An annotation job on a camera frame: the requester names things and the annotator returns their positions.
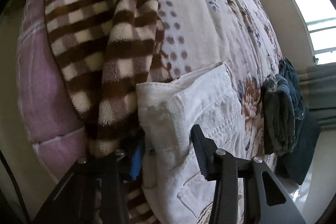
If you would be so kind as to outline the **white pants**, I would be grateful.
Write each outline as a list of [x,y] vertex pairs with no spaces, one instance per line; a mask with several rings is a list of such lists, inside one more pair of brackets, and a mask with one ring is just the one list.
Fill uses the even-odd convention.
[[190,139],[193,125],[236,157],[244,157],[245,121],[232,73],[216,63],[170,83],[136,86],[145,133],[143,192],[161,223],[201,223],[215,184],[201,175]]

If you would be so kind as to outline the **dark teal folded clothes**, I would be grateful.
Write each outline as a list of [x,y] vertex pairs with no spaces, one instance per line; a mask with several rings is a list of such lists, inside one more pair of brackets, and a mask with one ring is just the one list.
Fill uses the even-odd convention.
[[302,185],[321,129],[305,107],[298,74],[288,59],[280,60],[278,73],[264,81],[261,101],[264,151],[277,156],[278,175]]

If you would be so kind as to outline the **pink quilted mattress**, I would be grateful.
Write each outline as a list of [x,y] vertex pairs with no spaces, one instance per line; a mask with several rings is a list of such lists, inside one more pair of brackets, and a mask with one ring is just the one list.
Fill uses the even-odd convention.
[[27,0],[18,39],[18,108],[41,165],[58,182],[85,155],[77,118],[47,39],[44,0]]

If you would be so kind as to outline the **grey curtain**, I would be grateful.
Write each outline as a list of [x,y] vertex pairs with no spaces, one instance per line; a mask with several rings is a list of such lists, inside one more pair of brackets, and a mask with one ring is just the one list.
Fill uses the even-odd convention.
[[335,70],[335,63],[329,63],[298,71],[305,106],[323,130],[335,129]]

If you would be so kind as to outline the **floral fleece blanket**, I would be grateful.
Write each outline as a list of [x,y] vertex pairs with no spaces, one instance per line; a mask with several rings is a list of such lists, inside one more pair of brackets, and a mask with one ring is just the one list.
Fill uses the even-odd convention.
[[261,86],[278,72],[280,47],[259,0],[44,0],[47,37],[88,151],[126,153],[132,223],[161,223],[143,192],[145,133],[136,86],[170,83],[224,63],[232,73],[245,121],[243,159],[264,151]]

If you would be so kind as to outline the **window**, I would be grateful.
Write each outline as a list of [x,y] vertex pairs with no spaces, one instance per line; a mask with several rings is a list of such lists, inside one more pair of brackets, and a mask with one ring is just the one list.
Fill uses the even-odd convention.
[[314,61],[335,62],[335,7],[331,0],[293,0],[306,26]]

